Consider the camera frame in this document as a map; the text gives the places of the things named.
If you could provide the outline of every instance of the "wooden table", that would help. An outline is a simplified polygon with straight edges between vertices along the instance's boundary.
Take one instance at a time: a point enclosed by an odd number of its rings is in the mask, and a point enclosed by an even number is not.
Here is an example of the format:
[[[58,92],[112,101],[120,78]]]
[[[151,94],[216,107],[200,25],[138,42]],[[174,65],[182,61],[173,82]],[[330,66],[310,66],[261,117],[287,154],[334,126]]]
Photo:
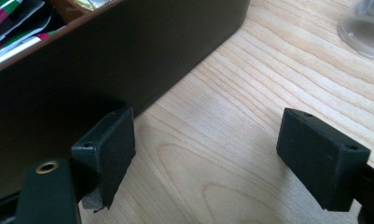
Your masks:
[[[83,223],[356,223],[323,211],[276,154],[285,107],[372,150],[374,61],[341,42],[351,0],[252,0],[231,39],[135,120],[111,210]]]

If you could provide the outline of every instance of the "black plastic part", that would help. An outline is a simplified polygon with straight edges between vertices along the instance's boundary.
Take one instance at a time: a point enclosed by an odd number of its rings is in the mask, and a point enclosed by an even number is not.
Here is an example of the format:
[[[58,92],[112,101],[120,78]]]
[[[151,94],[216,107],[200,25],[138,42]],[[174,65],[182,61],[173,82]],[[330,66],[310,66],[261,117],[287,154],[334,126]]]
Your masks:
[[[374,224],[374,169],[367,165],[365,171],[356,176],[352,195],[363,206],[358,216],[360,224]]]
[[[72,147],[76,184],[85,195],[86,209],[110,207],[125,176],[134,150],[133,115],[130,108],[106,115]]]
[[[15,223],[80,223],[68,161],[53,159],[40,162],[29,169],[20,194]]]
[[[277,153],[328,211],[349,211],[370,150],[311,114],[284,110]]]
[[[15,218],[18,199],[19,193],[17,192],[0,200],[0,223],[8,223],[6,220]]]

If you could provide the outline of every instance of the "black object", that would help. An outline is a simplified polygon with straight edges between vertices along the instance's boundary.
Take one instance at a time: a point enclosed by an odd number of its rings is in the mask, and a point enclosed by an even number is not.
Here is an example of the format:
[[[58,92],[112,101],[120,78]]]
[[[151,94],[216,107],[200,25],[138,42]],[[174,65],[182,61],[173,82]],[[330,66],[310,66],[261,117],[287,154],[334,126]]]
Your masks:
[[[328,211],[363,205],[360,223],[374,223],[374,169],[370,150],[315,116],[286,108],[277,153]]]
[[[72,147],[70,163],[51,159],[29,169],[20,195],[0,201],[0,223],[80,223],[81,199],[85,208],[109,208],[134,147],[132,109],[106,115]]]
[[[73,145],[75,177],[87,194],[82,198],[84,208],[97,211],[111,206],[135,155],[134,144],[133,113],[126,109],[105,116]]]
[[[0,199],[109,111],[138,116],[242,24],[249,0],[122,0],[0,64]]]
[[[80,223],[67,160],[52,159],[30,168],[21,190],[15,223]]]

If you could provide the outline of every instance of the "screw hole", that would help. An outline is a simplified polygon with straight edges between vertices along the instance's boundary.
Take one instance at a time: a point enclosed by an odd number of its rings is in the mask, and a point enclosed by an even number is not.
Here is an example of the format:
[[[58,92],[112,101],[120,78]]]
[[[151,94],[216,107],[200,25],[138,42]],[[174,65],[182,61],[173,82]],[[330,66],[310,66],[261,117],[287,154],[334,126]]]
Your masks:
[[[56,170],[59,167],[59,163],[57,161],[47,161],[42,163],[41,165],[37,166],[35,172],[39,175],[44,175]]]
[[[347,145],[346,147],[349,148],[349,149],[352,149],[352,150],[357,150],[358,149],[358,147],[356,147],[354,145]]]
[[[84,147],[93,147],[93,143],[92,142],[87,142],[84,144]]]

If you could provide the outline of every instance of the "black clamp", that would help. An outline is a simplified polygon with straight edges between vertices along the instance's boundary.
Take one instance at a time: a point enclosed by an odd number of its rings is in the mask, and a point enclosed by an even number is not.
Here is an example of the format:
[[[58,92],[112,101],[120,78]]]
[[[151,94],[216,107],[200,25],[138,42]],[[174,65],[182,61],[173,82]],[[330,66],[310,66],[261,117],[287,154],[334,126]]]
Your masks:
[[[374,224],[374,169],[370,150],[317,117],[286,108],[277,153],[328,211],[362,204],[360,224]]]

